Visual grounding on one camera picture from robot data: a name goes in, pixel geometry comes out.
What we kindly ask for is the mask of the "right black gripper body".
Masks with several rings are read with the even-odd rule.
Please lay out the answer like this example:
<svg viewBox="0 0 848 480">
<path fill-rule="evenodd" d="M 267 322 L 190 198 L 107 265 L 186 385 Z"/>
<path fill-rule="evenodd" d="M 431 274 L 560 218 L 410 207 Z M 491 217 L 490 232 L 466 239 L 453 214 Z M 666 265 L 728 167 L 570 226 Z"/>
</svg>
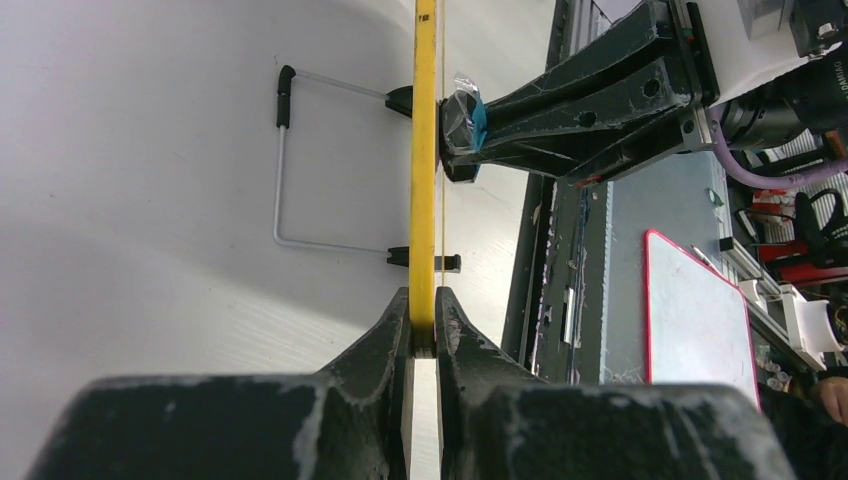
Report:
<svg viewBox="0 0 848 480">
<path fill-rule="evenodd" d="M 658 98 L 652 102 L 652 151 L 686 153 L 715 144 L 709 105 L 717 92 L 710 71 L 703 25 L 694 19 L 692 1 L 655 1 Z"/>
</svg>

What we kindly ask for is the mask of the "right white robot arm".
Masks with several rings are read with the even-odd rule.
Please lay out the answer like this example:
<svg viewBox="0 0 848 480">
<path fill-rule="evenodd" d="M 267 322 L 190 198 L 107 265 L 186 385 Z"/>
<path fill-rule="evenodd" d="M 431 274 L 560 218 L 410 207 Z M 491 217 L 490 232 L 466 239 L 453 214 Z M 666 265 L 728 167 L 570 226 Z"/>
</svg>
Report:
<svg viewBox="0 0 848 480">
<path fill-rule="evenodd" d="M 575 185 L 677 153 L 768 149 L 847 123 L 843 1 L 641 1 L 588 37 L 558 5 L 545 71 L 484 101 L 459 85 L 439 108 L 454 181 L 493 164 Z"/>
</svg>

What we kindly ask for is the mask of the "person hand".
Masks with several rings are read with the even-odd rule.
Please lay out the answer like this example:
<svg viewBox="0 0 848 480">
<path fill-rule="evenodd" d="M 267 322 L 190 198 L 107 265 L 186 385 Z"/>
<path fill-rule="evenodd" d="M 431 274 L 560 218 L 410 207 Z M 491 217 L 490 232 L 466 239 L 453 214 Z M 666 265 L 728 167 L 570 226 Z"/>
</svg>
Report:
<svg viewBox="0 0 848 480">
<path fill-rule="evenodd" d="M 815 397 L 821 402 L 830 417 L 842 425 L 847 425 L 847 379 L 831 377 L 815 386 Z"/>
</svg>

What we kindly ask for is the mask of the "yellow framed whiteboard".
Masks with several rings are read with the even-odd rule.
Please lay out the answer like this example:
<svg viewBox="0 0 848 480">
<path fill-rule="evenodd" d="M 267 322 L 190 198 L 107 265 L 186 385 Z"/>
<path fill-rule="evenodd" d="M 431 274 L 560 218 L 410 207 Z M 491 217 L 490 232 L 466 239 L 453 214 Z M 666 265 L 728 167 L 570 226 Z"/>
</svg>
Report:
<svg viewBox="0 0 848 480">
<path fill-rule="evenodd" d="M 445 3 L 414 3 L 408 316 L 416 358 L 413 477 L 441 477 L 436 386 L 436 210 L 439 95 L 444 91 Z"/>
</svg>

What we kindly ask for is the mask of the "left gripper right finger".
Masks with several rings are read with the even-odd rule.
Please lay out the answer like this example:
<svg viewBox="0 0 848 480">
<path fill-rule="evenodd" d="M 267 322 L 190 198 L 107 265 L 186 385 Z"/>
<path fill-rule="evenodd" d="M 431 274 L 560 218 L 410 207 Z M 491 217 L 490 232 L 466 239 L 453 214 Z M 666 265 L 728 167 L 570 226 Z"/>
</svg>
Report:
<svg viewBox="0 0 848 480">
<path fill-rule="evenodd" d="M 770 425 L 722 385 L 547 383 L 435 297 L 445 479 L 790 479 Z"/>
</svg>

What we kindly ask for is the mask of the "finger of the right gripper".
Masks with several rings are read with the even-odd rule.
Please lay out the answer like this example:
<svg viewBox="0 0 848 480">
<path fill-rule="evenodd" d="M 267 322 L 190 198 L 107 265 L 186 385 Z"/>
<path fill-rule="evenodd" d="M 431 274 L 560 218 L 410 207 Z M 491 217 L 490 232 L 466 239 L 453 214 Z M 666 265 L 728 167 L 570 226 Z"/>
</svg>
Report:
<svg viewBox="0 0 848 480">
<path fill-rule="evenodd" d="M 484 164 L 589 185 L 620 179 L 669 155 L 685 150 L 679 105 L 651 110 L 615 107 L 600 112 L 565 112 L 560 129 L 528 135 L 489 134 L 478 151 L 455 154 L 447 142 L 441 161 L 453 182 L 472 182 Z"/>
<path fill-rule="evenodd" d="M 669 1 L 642 1 L 585 48 L 512 93 L 486 104 L 491 126 L 506 126 L 586 98 L 659 62 L 685 71 Z"/>
</svg>

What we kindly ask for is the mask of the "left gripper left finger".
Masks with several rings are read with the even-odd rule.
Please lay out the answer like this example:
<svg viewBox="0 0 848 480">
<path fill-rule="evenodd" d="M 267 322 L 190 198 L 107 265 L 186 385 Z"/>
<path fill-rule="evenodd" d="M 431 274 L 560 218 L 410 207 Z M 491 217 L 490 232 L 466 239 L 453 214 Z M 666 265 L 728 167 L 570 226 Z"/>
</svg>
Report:
<svg viewBox="0 0 848 480">
<path fill-rule="evenodd" d="M 408 292 L 310 374 L 94 381 L 67 405 L 32 479 L 405 479 L 413 386 Z"/>
</svg>

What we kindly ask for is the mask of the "blue black whiteboard eraser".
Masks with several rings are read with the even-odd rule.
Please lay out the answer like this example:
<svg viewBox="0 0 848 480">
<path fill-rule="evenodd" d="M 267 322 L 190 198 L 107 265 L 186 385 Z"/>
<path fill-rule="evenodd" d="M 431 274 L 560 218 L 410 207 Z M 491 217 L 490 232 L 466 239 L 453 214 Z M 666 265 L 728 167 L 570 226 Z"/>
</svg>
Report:
<svg viewBox="0 0 848 480">
<path fill-rule="evenodd" d="M 476 83 L 458 72 L 455 90 L 439 104 L 439 157 L 444 174 L 452 183 L 473 183 L 480 167 L 458 165 L 453 160 L 478 153 L 487 135 L 487 113 Z"/>
</svg>

